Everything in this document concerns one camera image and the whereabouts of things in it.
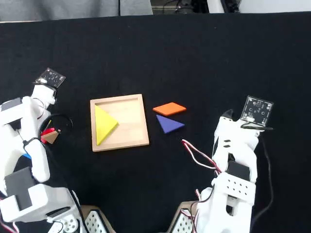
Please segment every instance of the yellow triangle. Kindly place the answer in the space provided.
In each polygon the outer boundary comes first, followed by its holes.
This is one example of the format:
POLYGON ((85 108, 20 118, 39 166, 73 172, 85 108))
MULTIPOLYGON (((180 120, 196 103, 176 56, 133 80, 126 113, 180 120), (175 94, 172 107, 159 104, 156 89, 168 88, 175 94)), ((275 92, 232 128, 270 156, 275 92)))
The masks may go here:
POLYGON ((118 122, 107 112, 95 105, 96 143, 100 145, 118 122))

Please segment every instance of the blue triangle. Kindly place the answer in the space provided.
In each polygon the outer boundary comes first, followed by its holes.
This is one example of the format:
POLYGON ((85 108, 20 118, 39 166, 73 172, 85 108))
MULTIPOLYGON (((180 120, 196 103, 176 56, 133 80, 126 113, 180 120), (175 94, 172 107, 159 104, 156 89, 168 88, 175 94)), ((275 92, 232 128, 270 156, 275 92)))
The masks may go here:
POLYGON ((160 116, 160 115, 156 115, 156 118, 160 122, 160 125, 161 125, 164 133, 169 133, 173 130, 177 130, 177 129, 185 126, 185 124, 183 124, 183 123, 168 119, 168 118, 160 116))

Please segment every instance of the black cloth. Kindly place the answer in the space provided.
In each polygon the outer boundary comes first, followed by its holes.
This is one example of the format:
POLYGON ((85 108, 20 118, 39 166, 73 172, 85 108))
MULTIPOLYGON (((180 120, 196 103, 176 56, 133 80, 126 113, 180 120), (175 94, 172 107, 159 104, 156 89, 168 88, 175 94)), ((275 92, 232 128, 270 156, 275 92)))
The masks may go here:
MULTIPOLYGON (((264 136, 275 202, 254 232, 310 232, 310 21, 311 13, 292 13, 0 24, 0 100, 30 95, 46 67, 67 77, 52 111, 69 115, 74 129, 52 150, 81 204, 99 206, 118 233, 166 231, 180 202, 210 186, 213 172, 194 163, 182 138, 210 154, 224 111, 239 118, 247 95, 273 101, 275 130, 264 136), (89 100, 138 93, 150 145, 93 153, 89 100), (152 108, 171 101, 187 107, 170 117, 186 126, 164 134, 152 108)), ((254 213, 270 198, 260 144, 256 154, 254 213)), ((43 225, 20 223, 24 233, 43 225)))

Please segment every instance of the wire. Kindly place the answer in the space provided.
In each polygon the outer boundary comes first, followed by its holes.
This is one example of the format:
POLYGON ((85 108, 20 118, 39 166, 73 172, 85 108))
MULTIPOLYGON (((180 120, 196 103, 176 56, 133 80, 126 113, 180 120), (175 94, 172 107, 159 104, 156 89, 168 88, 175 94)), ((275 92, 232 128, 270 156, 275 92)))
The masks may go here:
POLYGON ((45 113, 45 111, 46 111, 46 108, 45 108, 45 104, 43 103, 43 101, 42 100, 40 100, 40 99, 38 99, 38 98, 33 98, 34 100, 38 100, 38 101, 40 101, 41 103, 42 103, 42 107, 41 108, 43 108, 43 112, 42 112, 42 114, 37 118, 37 120, 39 120, 42 116, 43 116, 43 114, 45 113))
POLYGON ((2 221, 2 213, 0 212, 0 225, 4 228, 4 229, 6 229, 8 232, 10 232, 10 233, 18 233, 18 232, 16 232, 16 231, 14 231, 11 227, 9 227, 9 226, 7 226, 7 225, 5 225, 4 223, 3 223, 3 221, 2 221))
POLYGON ((262 147, 263 147, 263 152, 264 152, 264 156, 266 157, 267 159, 267 163, 268 163, 268 176, 269 176, 269 187, 270 187, 270 201, 269 201, 269 204, 264 207, 262 210, 260 210, 252 219, 251 221, 251 226, 250 226, 250 232, 252 232, 252 229, 256 223, 256 221, 258 221, 258 219, 266 212, 270 209, 270 207, 272 206, 273 204, 273 201, 274 201, 274 192, 273 192, 273 186, 272 186, 272 178, 271 178, 271 161, 270 161, 270 158, 269 158, 269 155, 268 155, 268 150, 267 150, 267 147, 266 147, 266 144, 264 142, 264 139, 263 137, 261 136, 260 137, 260 140, 261 140, 261 143, 262 143, 262 147))
POLYGON ((206 168, 213 169, 213 170, 217 170, 218 172, 221 172, 221 170, 219 169, 219 167, 217 166, 217 164, 215 163, 214 160, 212 160, 211 158, 209 158, 209 157, 208 157, 206 154, 204 154, 203 152, 199 151, 197 148, 195 148, 195 147, 194 147, 190 142, 188 142, 187 140, 182 139, 181 141, 182 141, 183 145, 185 146, 185 148, 188 150, 188 152, 191 154, 193 160, 194 160, 198 165, 201 165, 201 166, 204 166, 204 167, 206 167, 206 168), (190 150, 189 147, 191 147, 193 150, 195 150, 196 152, 198 152, 199 154, 201 154, 202 156, 204 156, 205 158, 207 158, 207 160, 208 160, 213 166, 207 166, 207 165, 205 165, 205 164, 202 164, 202 163, 198 162, 198 161, 195 159, 195 157, 194 157, 194 155, 193 155, 193 153, 192 153, 192 151, 190 150))
POLYGON ((19 233, 19 228, 17 227, 17 225, 16 225, 15 222, 13 222, 13 227, 14 227, 15 231, 16 231, 17 233, 19 233))
POLYGON ((62 222, 60 222, 60 221, 53 221, 53 222, 58 222, 58 223, 62 224, 62 229, 60 229, 59 232, 58 232, 58 233, 60 233, 63 230, 63 228, 64 228, 64 224, 62 222))
MULTIPOLYGON (((205 200, 194 201, 194 202, 191 204, 191 206, 190 206, 190 215, 191 215, 191 216, 193 216, 193 215, 192 215, 192 208, 193 208, 193 205, 196 204, 196 203, 204 203, 204 202, 207 202, 207 201, 210 199, 210 197, 212 196, 212 194, 213 194, 213 192, 214 192, 214 188, 215 188, 215 185, 213 185, 212 191, 211 191, 210 195, 208 196, 208 198, 206 198, 205 200)), ((195 226, 195 220, 193 221, 193 218, 191 218, 191 222, 192 222, 192 225, 193 225, 193 231, 194 231, 194 233, 197 233, 197 231, 196 231, 196 226, 195 226)))
POLYGON ((247 122, 245 124, 242 124, 241 125, 241 128, 242 129, 248 129, 248 130, 265 130, 265 131, 271 131, 273 130, 273 128, 270 128, 270 127, 263 127, 263 126, 247 126, 249 125, 251 122, 247 122))
POLYGON ((73 129, 73 122, 71 120, 71 118, 65 114, 51 114, 50 116, 48 116, 40 125, 39 127, 39 131, 38 131, 38 138, 41 138, 41 133, 44 131, 44 128, 46 127, 46 125, 49 124, 50 120, 52 120, 54 117, 62 117, 65 118, 66 120, 68 120, 71 124, 71 128, 73 129))
POLYGON ((162 14, 164 14, 164 7, 167 5, 167 4, 170 4, 172 2, 175 2, 177 0, 170 0, 170 1, 167 1, 164 5, 163 5, 163 8, 162 8, 162 14))
POLYGON ((121 16, 121 0, 118 0, 118 16, 121 16))

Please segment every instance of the black cable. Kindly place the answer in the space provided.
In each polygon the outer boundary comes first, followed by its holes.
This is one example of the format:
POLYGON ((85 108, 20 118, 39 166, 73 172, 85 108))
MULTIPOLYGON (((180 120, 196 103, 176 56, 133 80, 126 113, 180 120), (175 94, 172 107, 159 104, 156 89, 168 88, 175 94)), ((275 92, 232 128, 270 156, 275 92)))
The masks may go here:
POLYGON ((121 0, 118 0, 118 16, 121 16, 121 0))
POLYGON ((251 220, 251 226, 250 226, 250 232, 252 232, 252 229, 256 223, 256 221, 266 212, 270 209, 270 207, 272 206, 273 204, 273 201, 274 201, 274 192, 273 192, 273 186, 272 186, 272 178, 271 178, 271 161, 270 161, 270 158, 269 158, 269 155, 268 155, 268 150, 266 148, 266 144, 263 140, 263 137, 261 136, 260 137, 260 140, 261 140, 261 143, 262 143, 262 147, 263 147, 263 152, 264 152, 264 156, 266 157, 267 159, 267 163, 268 163, 268 176, 269 176, 269 187, 270 187, 270 201, 269 201, 269 204, 264 207, 262 210, 260 210, 254 217, 253 219, 251 220))
POLYGON ((59 221, 53 221, 53 223, 54 222, 58 222, 58 223, 62 224, 62 229, 60 229, 59 232, 58 232, 58 233, 60 233, 63 230, 63 228, 64 228, 64 224, 62 222, 59 222, 59 221))
POLYGON ((196 231, 195 222, 193 221, 193 217, 192 217, 192 207, 193 207, 193 205, 196 204, 196 203, 207 202, 207 201, 210 199, 210 197, 212 196, 212 194, 213 194, 213 192, 214 192, 214 188, 215 188, 215 185, 213 185, 212 191, 211 191, 211 193, 210 193, 210 195, 209 195, 208 198, 206 198, 205 200, 194 201, 194 202, 191 204, 191 206, 190 206, 190 218, 191 218, 191 222, 192 222, 193 229, 194 229, 194 232, 195 232, 195 233, 197 233, 197 231, 196 231))
POLYGON ((249 125, 251 122, 247 122, 245 124, 241 125, 242 129, 248 129, 248 130, 265 130, 265 131, 271 131, 273 130, 273 128, 270 127, 263 127, 263 126, 247 126, 249 125))
POLYGON ((170 0, 170 1, 167 1, 164 5, 163 5, 163 8, 162 8, 162 14, 164 14, 164 7, 167 5, 167 4, 170 4, 172 2, 175 2, 177 0, 170 0))
POLYGON ((41 138, 41 133, 44 131, 44 128, 48 125, 49 121, 52 120, 54 117, 63 117, 66 120, 68 120, 71 124, 71 128, 73 128, 73 122, 71 118, 65 114, 52 114, 48 116, 40 125, 39 131, 38 131, 38 138, 41 138))

